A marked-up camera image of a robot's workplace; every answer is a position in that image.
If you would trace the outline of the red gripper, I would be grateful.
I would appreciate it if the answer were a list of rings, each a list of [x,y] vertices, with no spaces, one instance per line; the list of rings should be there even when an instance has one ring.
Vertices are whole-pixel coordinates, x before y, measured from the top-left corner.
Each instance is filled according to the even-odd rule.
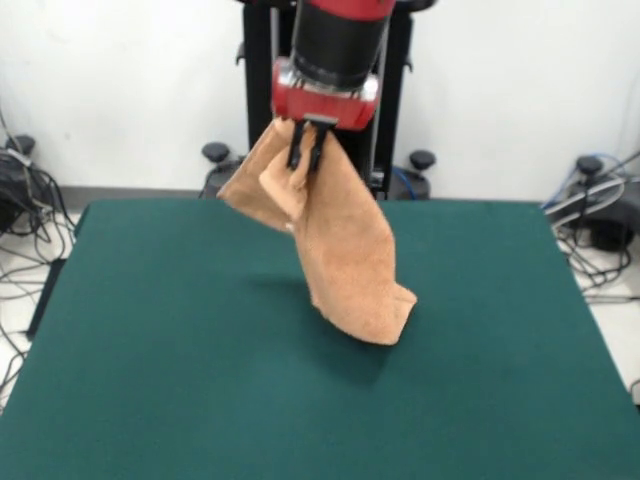
[[[305,80],[287,57],[279,57],[272,73],[272,110],[276,116],[294,120],[287,168],[296,170],[301,160],[305,122],[314,121],[315,139],[309,171],[318,169],[329,126],[342,130],[363,130],[373,118],[379,102],[379,79],[369,74],[364,84],[352,91],[331,90]]]

